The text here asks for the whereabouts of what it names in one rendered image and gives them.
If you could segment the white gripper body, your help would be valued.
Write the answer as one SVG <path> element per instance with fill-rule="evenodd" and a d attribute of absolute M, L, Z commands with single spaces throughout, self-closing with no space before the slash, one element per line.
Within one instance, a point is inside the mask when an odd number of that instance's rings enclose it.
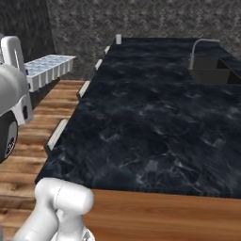
<path fill-rule="evenodd" d="M 21 42 L 16 36 L 6 36 L 1 39 L 1 49 L 4 61 L 23 74 L 26 74 L 24 67 L 24 56 L 22 51 Z"/>

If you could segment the dark sink basin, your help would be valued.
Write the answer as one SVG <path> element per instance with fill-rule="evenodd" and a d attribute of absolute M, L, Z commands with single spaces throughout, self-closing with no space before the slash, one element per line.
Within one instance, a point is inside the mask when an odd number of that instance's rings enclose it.
<path fill-rule="evenodd" d="M 189 71 L 197 84 L 241 85 L 241 76 L 216 57 L 196 57 Z"/>

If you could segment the wooden counter cabinet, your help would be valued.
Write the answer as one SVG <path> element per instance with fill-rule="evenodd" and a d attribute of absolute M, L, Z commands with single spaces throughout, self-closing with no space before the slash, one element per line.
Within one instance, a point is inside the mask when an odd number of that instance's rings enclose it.
<path fill-rule="evenodd" d="M 94 191 L 96 241 L 241 241 L 241 200 Z"/>

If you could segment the silver sink tap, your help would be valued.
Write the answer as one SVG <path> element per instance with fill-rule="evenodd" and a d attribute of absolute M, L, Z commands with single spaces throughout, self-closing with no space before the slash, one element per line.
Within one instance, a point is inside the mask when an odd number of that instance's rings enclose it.
<path fill-rule="evenodd" d="M 194 42 L 193 47 L 192 47 L 192 52 L 190 54 L 190 59 L 189 59 L 189 70 L 193 70 L 194 67 L 194 61 L 195 61 L 195 51 L 196 47 L 200 42 L 214 42 L 214 43 L 220 43 L 220 40 L 216 39 L 198 39 Z"/>

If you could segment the white ice cube tray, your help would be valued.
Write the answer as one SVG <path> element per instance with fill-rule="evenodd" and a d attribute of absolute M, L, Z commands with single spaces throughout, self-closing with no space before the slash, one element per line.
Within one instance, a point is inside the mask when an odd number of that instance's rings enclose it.
<path fill-rule="evenodd" d="M 29 91 L 35 92 L 70 72 L 74 59 L 75 56 L 48 55 L 25 63 Z"/>

